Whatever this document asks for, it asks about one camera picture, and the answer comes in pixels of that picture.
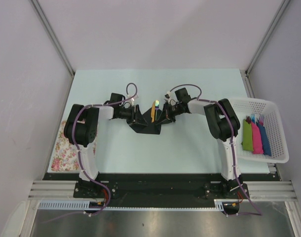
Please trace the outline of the black paper napkin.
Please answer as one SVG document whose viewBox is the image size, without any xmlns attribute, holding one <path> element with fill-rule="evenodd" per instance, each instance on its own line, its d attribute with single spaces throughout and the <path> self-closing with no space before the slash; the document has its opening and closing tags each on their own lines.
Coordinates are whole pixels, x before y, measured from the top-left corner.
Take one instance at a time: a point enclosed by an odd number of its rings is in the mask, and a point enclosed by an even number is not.
<svg viewBox="0 0 301 237">
<path fill-rule="evenodd" d="M 161 124 L 156 124 L 152 122 L 151 117 L 151 108 L 149 108 L 146 112 L 141 114 L 138 112 L 138 118 L 140 119 L 143 116 L 143 123 L 135 122 L 130 125 L 130 127 L 136 132 L 140 134 L 151 134 L 151 135 L 159 135 L 161 133 Z"/>
</svg>

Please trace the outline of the gold knife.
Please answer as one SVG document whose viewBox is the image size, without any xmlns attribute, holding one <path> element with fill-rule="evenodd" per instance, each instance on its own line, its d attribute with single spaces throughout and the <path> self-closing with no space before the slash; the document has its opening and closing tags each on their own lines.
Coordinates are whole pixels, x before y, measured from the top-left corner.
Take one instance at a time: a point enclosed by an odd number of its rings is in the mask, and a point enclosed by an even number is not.
<svg viewBox="0 0 301 237">
<path fill-rule="evenodd" d="M 152 107 L 151 107 L 151 122 L 154 122 L 155 120 L 155 102 L 153 102 Z"/>
</svg>

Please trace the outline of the iridescent rainbow fork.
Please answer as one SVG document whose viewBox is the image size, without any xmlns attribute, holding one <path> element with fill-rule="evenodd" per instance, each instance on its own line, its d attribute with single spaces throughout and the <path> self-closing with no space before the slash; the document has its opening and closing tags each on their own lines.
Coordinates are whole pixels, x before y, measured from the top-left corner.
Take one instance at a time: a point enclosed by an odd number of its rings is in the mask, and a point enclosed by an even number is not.
<svg viewBox="0 0 301 237">
<path fill-rule="evenodd" d="M 159 100 L 155 100 L 155 103 L 154 103 L 154 115 L 155 115 L 155 118 L 157 117 L 157 111 L 159 110 Z"/>
</svg>

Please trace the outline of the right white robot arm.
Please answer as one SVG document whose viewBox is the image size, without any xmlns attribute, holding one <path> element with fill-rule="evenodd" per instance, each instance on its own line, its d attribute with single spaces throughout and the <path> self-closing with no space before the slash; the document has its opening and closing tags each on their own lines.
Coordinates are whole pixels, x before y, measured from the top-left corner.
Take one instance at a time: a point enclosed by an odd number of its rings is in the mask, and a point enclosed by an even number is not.
<svg viewBox="0 0 301 237">
<path fill-rule="evenodd" d="M 228 99 L 219 101 L 192 98 L 186 88 L 175 92 L 177 100 L 168 91 L 162 112 L 155 123 L 168 124 L 176 121 L 181 114 L 199 114 L 206 117 L 211 135 L 218 141 L 221 158 L 220 192 L 226 198 L 232 198 L 242 186 L 241 172 L 236 155 L 236 138 L 240 129 L 239 119 Z"/>
</svg>

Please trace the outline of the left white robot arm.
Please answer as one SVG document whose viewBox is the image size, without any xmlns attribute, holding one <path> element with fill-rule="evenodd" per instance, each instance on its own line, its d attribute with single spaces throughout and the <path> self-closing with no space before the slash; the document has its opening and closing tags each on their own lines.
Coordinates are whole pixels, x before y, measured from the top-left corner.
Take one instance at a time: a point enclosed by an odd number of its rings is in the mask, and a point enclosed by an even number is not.
<svg viewBox="0 0 301 237">
<path fill-rule="evenodd" d="M 124 119 L 132 128 L 145 128 L 146 120 L 139 106 L 134 105 L 137 95 L 125 97 L 112 93 L 102 105 L 73 104 L 64 127 L 64 136 L 76 146 L 80 165 L 79 184 L 90 197 L 97 197 L 104 187 L 96 178 L 99 171 L 95 161 L 95 152 L 99 121 Z"/>
</svg>

